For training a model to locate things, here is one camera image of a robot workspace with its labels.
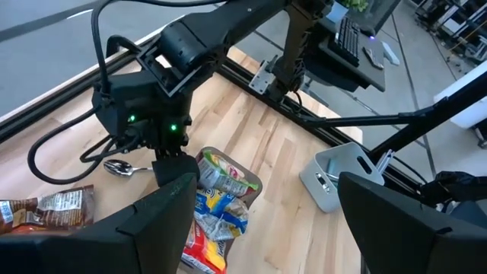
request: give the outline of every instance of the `metal spoon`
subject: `metal spoon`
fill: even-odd
[[[152,171],[152,167],[133,167],[131,164],[122,160],[106,160],[103,163],[103,167],[109,173],[118,177],[131,177],[135,172],[142,170]]]

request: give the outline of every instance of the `wooden surface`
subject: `wooden surface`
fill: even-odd
[[[250,71],[259,64],[238,49],[231,58]],[[122,72],[138,69],[127,65]],[[94,184],[95,220],[106,217],[156,189],[152,173],[127,178],[108,174],[99,166],[87,178],[68,186],[38,180],[27,167],[27,151],[43,134],[91,108],[92,90],[57,109],[38,123],[0,144],[0,199],[25,199],[73,186]],[[335,113],[302,94],[305,107],[321,116]],[[193,96],[193,125],[186,150],[195,155],[214,146],[248,168],[263,182],[263,193],[250,208],[247,233],[236,239],[228,257],[228,273],[354,273],[360,253],[342,211],[322,213],[298,178],[313,155],[328,146],[220,75]],[[361,141],[357,128],[342,129]],[[38,152],[40,169],[55,178],[72,177],[87,166],[79,155],[105,136],[92,116],[46,143]],[[141,149],[114,158],[135,167],[149,166],[152,151]]]

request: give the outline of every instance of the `food wrapper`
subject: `food wrapper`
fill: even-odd
[[[0,200],[0,234],[70,231],[93,224],[93,216],[93,185],[33,199]]]
[[[193,223],[189,230],[181,259],[207,274],[225,274],[225,242],[210,241],[202,229]]]
[[[234,239],[247,229],[247,206],[220,190],[197,190],[194,217],[212,241]]]
[[[206,189],[217,189],[237,197],[251,194],[259,185],[248,182],[244,173],[228,163],[222,155],[203,150],[197,156],[201,174],[199,184]]]

